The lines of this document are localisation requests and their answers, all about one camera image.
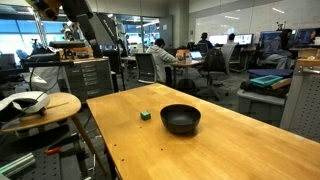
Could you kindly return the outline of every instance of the small green cube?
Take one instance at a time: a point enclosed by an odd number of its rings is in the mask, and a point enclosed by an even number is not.
[[[149,120],[151,118],[151,114],[148,111],[143,111],[140,113],[142,120]]]

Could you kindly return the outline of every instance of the filing cabinet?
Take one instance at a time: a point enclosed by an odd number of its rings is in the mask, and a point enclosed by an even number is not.
[[[114,92],[108,59],[75,62],[65,67],[65,77],[69,93],[82,103]]]

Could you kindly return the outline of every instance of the black bowl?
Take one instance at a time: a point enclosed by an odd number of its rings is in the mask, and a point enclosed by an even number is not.
[[[173,104],[164,107],[160,115],[163,125],[175,134],[194,131],[201,117],[200,112],[196,108],[183,104]]]

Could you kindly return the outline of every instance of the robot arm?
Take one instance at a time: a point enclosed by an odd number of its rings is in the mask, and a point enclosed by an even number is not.
[[[95,32],[89,21],[93,13],[87,0],[26,0],[36,11],[50,20],[57,20],[59,7],[62,6],[64,12],[72,22],[79,22],[84,37],[88,40],[93,50],[93,56],[102,57]]]

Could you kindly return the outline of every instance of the stool leg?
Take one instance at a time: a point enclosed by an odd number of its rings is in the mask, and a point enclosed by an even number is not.
[[[81,124],[79,118],[76,115],[73,115],[73,116],[71,116],[71,119],[73,120],[74,124],[77,126],[77,129],[78,129],[79,133],[81,134],[81,136],[84,139],[84,141],[87,143],[91,153],[96,155],[96,160],[98,161],[98,164],[99,164],[100,168],[102,169],[102,171],[104,172],[105,175],[108,175],[108,172],[105,169],[100,157],[97,156],[96,149],[94,148],[94,146],[93,146],[91,140],[89,139],[86,131],[82,127],[82,124]]]

